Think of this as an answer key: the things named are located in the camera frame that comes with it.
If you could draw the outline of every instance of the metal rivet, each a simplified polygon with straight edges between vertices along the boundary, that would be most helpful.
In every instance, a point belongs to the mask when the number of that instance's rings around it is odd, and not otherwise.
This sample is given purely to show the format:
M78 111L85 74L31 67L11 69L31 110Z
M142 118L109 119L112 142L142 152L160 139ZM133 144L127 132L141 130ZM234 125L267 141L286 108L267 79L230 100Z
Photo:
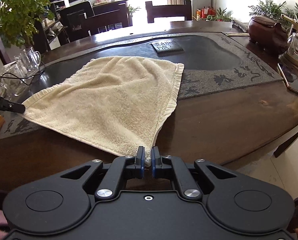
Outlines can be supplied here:
M145 196L145 200L153 200L152 196Z
M112 195L112 191L106 188L100 189L97 191L97 195L99 197L110 197Z
M187 197L198 197L200 195L200 192L196 189L187 189L184 193Z

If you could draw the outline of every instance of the black cable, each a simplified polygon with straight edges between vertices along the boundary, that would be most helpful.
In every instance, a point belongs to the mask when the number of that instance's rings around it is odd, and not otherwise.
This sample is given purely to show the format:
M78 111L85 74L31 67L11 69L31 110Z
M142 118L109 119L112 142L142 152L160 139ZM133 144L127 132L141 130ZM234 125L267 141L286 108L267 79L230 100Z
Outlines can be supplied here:
M36 74L33 74L33 75L29 76L29 77L23 77L23 78L22 78L22 77L17 77L15 74L10 73L10 72L5 72L5 73L3 73L3 74L0 76L0 84L1 84L1 79L2 79L2 78L4 78L4 79L6 78L6 79L19 79L19 80L20 80L21 82L23 82L26 86L30 86L31 83L32 83L33 80L34 80L33 77L38 76L38 75L42 75L42 74L45 72L45 70L46 70L46 65L45 65L45 63L42 62L42 61L41 61L41 63L43 64L44 68L43 68L42 70L40 70L40 67L41 67L41 65L40 65L40 66L39 66L39 69L38 69L38 72L37 72ZM4 77L4 76L7 75L7 74L12 75L12 76L14 76L14 77ZM23 81L23 79L29 79L29 78L33 78L33 79L30 81L29 84L27 84L26 82Z

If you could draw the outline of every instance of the round wooden table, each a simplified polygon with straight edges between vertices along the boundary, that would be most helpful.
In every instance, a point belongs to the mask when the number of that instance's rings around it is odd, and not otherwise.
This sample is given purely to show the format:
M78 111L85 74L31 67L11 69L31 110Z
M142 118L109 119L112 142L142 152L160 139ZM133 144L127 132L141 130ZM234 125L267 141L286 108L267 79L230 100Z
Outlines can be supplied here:
M231 23L183 21L128 27L71 42L44 56L48 63L75 52L131 38L167 33L240 32ZM278 58L268 55L248 37L232 37L274 70ZM162 155L185 162L208 159L238 168L279 147L283 152L298 137L298 95L283 81L179 100L159 132ZM0 189L55 174L92 159L112 162L116 156L48 129L0 140Z

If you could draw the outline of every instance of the tile floor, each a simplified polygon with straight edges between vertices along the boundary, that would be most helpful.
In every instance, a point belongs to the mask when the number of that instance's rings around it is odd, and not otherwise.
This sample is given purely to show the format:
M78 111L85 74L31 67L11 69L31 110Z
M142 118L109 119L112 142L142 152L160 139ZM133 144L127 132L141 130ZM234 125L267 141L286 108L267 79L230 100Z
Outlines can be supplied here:
M298 139L278 158L265 157L239 172L284 188L292 198L298 197Z

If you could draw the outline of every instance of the square coaster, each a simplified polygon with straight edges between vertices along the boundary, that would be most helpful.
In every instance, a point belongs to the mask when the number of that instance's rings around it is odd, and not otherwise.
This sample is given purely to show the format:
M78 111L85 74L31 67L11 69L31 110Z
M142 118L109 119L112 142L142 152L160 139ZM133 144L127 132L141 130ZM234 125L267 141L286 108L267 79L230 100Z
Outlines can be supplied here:
M151 43L157 53L183 50L182 47L174 40L159 40Z

